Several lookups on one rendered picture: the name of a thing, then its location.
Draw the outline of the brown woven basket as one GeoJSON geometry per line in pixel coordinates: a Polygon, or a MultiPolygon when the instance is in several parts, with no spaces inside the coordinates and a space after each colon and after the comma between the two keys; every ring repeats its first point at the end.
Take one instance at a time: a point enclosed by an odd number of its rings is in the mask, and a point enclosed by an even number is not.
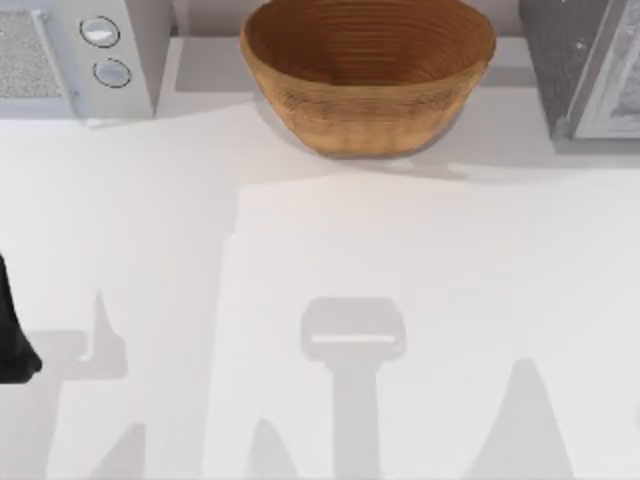
{"type": "Polygon", "coordinates": [[[420,150],[461,112],[496,43],[464,0],[267,0],[240,33],[284,126],[338,157],[420,150]]]}

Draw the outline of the round grey microwave knob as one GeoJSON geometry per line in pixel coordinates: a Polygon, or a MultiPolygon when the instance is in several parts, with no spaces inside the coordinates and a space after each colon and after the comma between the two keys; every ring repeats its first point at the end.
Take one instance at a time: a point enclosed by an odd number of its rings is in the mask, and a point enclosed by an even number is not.
{"type": "Polygon", "coordinates": [[[108,58],[93,65],[94,78],[103,86],[112,89],[126,87],[132,80],[129,67],[114,58],[108,58]]]}
{"type": "Polygon", "coordinates": [[[79,31],[88,44],[97,48],[111,48],[120,40],[119,27],[104,16],[83,19],[79,31]]]}

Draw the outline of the pale microwave oven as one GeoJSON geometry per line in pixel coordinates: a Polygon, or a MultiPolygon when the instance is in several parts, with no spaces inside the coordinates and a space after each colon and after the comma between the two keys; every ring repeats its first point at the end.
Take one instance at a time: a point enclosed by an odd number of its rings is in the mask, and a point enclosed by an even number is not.
{"type": "Polygon", "coordinates": [[[175,21],[173,0],[0,0],[0,119],[146,119],[154,116],[175,21]],[[120,30],[111,48],[88,44],[86,18],[120,30]],[[101,85],[93,65],[108,58],[132,74],[101,85]]]}

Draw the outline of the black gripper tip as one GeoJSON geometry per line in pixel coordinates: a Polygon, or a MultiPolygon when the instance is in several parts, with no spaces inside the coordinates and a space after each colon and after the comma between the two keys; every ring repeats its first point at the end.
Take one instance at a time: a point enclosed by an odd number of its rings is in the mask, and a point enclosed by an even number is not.
{"type": "Polygon", "coordinates": [[[42,366],[19,323],[6,263],[0,254],[0,384],[26,384],[42,366]]]}

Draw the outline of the grey cabinet door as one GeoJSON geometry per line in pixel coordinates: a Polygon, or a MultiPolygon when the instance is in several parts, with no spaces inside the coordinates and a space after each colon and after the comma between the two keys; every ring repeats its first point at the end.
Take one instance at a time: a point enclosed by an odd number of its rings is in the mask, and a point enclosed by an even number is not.
{"type": "Polygon", "coordinates": [[[640,140],[640,0],[609,0],[571,112],[577,139],[640,140]]]}

